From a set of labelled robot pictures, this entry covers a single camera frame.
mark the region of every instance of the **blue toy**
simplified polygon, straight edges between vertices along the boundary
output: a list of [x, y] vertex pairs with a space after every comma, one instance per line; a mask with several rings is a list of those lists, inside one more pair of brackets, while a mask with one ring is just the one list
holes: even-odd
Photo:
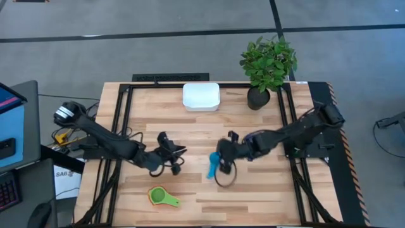
[[207, 179], [212, 179], [215, 176], [216, 169], [220, 164], [220, 156], [218, 152], [213, 152], [209, 155], [209, 172]]

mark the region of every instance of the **keyboard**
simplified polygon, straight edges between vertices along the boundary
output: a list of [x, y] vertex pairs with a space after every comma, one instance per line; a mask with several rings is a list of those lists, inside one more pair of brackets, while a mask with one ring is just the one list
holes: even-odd
[[0, 175], [0, 212], [21, 202], [20, 187], [14, 171]]

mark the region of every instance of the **potted plant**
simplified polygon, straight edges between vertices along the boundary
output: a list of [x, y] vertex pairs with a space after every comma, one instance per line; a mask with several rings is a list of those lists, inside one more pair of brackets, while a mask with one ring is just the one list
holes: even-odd
[[239, 62], [251, 80], [247, 105], [252, 110], [259, 110], [269, 102], [270, 93], [267, 89], [276, 91], [290, 70], [297, 70], [294, 49], [289, 47], [284, 37], [279, 41], [273, 41], [274, 38], [262, 42], [263, 37], [259, 37], [256, 43], [249, 42], [247, 51], [242, 53], [244, 59]]

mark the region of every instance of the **white container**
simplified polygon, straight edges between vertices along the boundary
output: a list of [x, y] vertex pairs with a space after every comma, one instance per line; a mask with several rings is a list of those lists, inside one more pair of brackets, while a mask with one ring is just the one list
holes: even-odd
[[183, 105], [187, 111], [215, 111], [220, 101], [217, 83], [186, 83], [183, 86]]

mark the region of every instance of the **desk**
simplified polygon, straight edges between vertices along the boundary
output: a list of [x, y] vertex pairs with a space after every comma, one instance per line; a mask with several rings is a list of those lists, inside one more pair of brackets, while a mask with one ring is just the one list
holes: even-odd
[[[112, 126], [119, 86], [120, 83], [105, 83], [101, 95], [96, 121], [107, 129]], [[290, 86], [299, 117], [313, 107], [311, 91], [308, 84], [292, 82]], [[229, 130], [244, 136], [259, 129], [282, 127], [276, 93], [271, 92], [266, 106], [252, 111], [246, 103], [247, 88], [223, 88], [216, 112], [187, 112], [182, 104], [182, 89], [134, 89], [133, 93], [128, 126], [144, 133], [147, 148], [152, 150], [158, 146], [158, 133], [166, 131], [171, 140], [186, 146], [188, 151], [178, 176], [166, 170], [161, 177], [153, 179], [147, 170], [123, 162], [113, 225], [299, 224], [290, 165], [281, 144], [268, 156], [254, 162], [238, 160], [236, 183], [228, 189], [205, 178], [208, 156]], [[118, 129], [122, 126], [125, 100], [126, 94]], [[288, 110], [286, 96], [284, 100]], [[85, 165], [75, 207], [76, 218], [82, 217], [92, 204], [98, 165], [99, 161], [88, 161]], [[308, 159], [308, 168], [315, 195], [333, 217], [342, 220], [329, 167], [319, 159]], [[147, 191], [156, 185], [164, 186], [180, 198], [181, 207], [152, 206]], [[306, 197], [304, 204], [307, 220], [310, 220]], [[105, 203], [102, 221], [106, 218], [107, 206]]]
[[[17, 170], [23, 201], [0, 213], [2, 227], [26, 227], [34, 208], [55, 197], [53, 162], [51, 159], [37, 162]], [[56, 200], [51, 200], [50, 227], [58, 226]]]
[[38, 83], [34, 80], [14, 85], [11, 89], [28, 99], [24, 104], [24, 151], [23, 160], [6, 167], [0, 173], [36, 162], [41, 157], [39, 134]]

